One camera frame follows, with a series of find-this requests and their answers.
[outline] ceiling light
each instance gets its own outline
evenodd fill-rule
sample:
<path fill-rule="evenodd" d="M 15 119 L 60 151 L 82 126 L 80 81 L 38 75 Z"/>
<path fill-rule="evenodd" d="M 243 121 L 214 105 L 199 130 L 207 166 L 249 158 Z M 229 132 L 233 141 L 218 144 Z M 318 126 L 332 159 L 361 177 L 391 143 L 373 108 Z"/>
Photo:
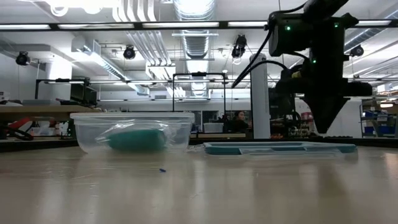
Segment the ceiling light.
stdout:
<path fill-rule="evenodd" d="M 218 34 L 172 34 L 172 37 L 216 37 Z"/>
<path fill-rule="evenodd" d="M 264 27 L 267 21 L 228 22 L 228 27 Z"/>
<path fill-rule="evenodd" d="M 390 108 L 392 106 L 394 106 L 392 103 L 382 103 L 382 104 L 380 104 L 381 108 Z"/>
<path fill-rule="evenodd" d="M 98 100 L 100 102 L 120 102 L 120 101 L 124 101 L 124 100 Z"/>
<path fill-rule="evenodd" d="M 53 7 L 116 7 L 118 0 L 43 0 Z"/>
<path fill-rule="evenodd" d="M 174 80 L 175 83 L 204 83 L 210 80 Z"/>
<path fill-rule="evenodd" d="M 194 28 L 218 27 L 219 22 L 151 22 L 142 24 L 143 28 Z"/>
<path fill-rule="evenodd" d="M 60 24 L 58 25 L 60 29 L 65 30 L 75 30 L 75 29 L 133 29 L 133 24 Z"/>
<path fill-rule="evenodd" d="M 51 81 L 51 82 L 47 82 L 47 84 L 84 84 L 84 81 L 69 81 L 69 82 Z"/>
<path fill-rule="evenodd" d="M 90 81 L 91 84 L 113 84 L 113 83 L 122 83 L 121 80 L 100 80 L 100 81 Z"/>
<path fill-rule="evenodd" d="M 127 85 L 127 83 L 119 82 L 119 83 L 113 83 L 113 85 L 120 85 L 120 86 L 122 86 L 122 85 Z"/>
<path fill-rule="evenodd" d="M 359 21 L 356 26 L 386 26 L 390 24 L 390 20 L 371 20 L 371 21 Z"/>
<path fill-rule="evenodd" d="M 0 30 L 49 30 L 47 24 L 0 25 Z"/>

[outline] fluorescent light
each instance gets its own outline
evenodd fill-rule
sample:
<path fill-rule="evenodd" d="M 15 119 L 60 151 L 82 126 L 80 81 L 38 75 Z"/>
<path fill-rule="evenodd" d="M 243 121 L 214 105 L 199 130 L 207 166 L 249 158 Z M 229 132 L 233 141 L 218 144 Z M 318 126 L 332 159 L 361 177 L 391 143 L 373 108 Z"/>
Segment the fluorescent light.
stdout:
<path fill-rule="evenodd" d="M 133 24 L 120 24 L 120 23 L 112 23 L 112 24 L 60 24 L 58 25 L 60 29 L 132 29 L 134 28 Z"/>
<path fill-rule="evenodd" d="M 210 80 L 174 80 L 175 83 L 204 83 Z"/>
<path fill-rule="evenodd" d="M 120 102 L 124 100 L 99 100 L 100 102 Z"/>
<path fill-rule="evenodd" d="M 152 101 L 151 99 L 133 99 L 133 100 L 127 100 L 127 101 Z"/>
<path fill-rule="evenodd" d="M 53 7 L 117 7 L 119 1 L 115 0 L 42 0 Z"/>
<path fill-rule="evenodd" d="M 382 103 L 382 104 L 380 104 L 381 108 L 390 108 L 392 106 L 394 106 L 392 103 Z"/>
<path fill-rule="evenodd" d="M 228 22 L 229 27 L 264 27 L 267 21 Z"/>
<path fill-rule="evenodd" d="M 172 34 L 172 37 L 216 37 L 218 34 Z"/>
<path fill-rule="evenodd" d="M 137 85 L 150 85 L 152 83 L 168 83 L 167 80 L 129 80 L 129 83 L 137 84 Z M 90 81 L 91 84 L 113 84 L 113 83 L 125 83 L 121 80 L 98 80 L 98 81 Z"/>
<path fill-rule="evenodd" d="M 84 84 L 84 81 L 69 81 L 69 82 L 47 82 L 47 84 Z"/>
<path fill-rule="evenodd" d="M 87 46 L 83 46 L 86 50 L 88 50 L 89 52 L 91 52 L 91 49 L 89 48 L 89 47 L 87 47 Z"/>
<path fill-rule="evenodd" d="M 356 26 L 386 26 L 390 22 L 390 20 L 359 21 Z"/>
<path fill-rule="evenodd" d="M 142 24 L 143 28 L 191 28 L 191 27 L 218 27 L 219 22 L 151 22 Z"/>
<path fill-rule="evenodd" d="M 0 25 L 0 30 L 49 30 L 47 24 L 19 24 L 19 25 Z"/>
<path fill-rule="evenodd" d="M 122 83 L 121 80 L 106 80 L 106 81 L 90 81 L 91 84 L 113 84 L 113 83 Z"/>

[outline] person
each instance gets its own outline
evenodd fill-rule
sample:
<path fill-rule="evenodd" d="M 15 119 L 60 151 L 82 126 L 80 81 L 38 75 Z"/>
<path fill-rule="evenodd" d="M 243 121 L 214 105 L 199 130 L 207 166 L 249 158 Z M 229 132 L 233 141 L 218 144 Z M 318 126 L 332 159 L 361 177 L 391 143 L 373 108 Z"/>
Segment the person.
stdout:
<path fill-rule="evenodd" d="M 245 132 L 248 128 L 251 128 L 251 125 L 244 122 L 244 112 L 235 112 L 234 118 L 229 124 L 229 130 L 232 132 Z"/>

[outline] plastic container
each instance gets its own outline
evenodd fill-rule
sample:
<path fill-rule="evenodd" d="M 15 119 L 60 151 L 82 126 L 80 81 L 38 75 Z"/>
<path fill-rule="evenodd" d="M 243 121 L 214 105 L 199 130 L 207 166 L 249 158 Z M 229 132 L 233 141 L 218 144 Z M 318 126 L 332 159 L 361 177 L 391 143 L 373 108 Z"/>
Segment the plastic container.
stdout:
<path fill-rule="evenodd" d="M 72 113 L 79 146 L 145 151 L 186 149 L 193 113 Z"/>
<path fill-rule="evenodd" d="M 223 123 L 205 123 L 205 133 L 222 133 Z"/>

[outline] table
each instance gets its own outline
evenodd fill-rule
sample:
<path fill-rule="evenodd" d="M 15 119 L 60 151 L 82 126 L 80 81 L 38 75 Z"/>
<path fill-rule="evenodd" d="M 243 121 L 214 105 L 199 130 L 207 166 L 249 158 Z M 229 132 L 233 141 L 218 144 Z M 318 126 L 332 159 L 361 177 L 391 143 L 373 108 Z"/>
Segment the table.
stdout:
<path fill-rule="evenodd" d="M 32 121 L 49 120 L 49 118 L 57 121 L 66 121 L 69 120 L 70 113 L 96 112 L 101 111 L 78 105 L 0 106 L 0 121 L 17 121 L 26 117 L 30 117 Z"/>
<path fill-rule="evenodd" d="M 398 223 L 398 151 L 358 159 L 204 153 L 0 156 L 1 223 Z"/>

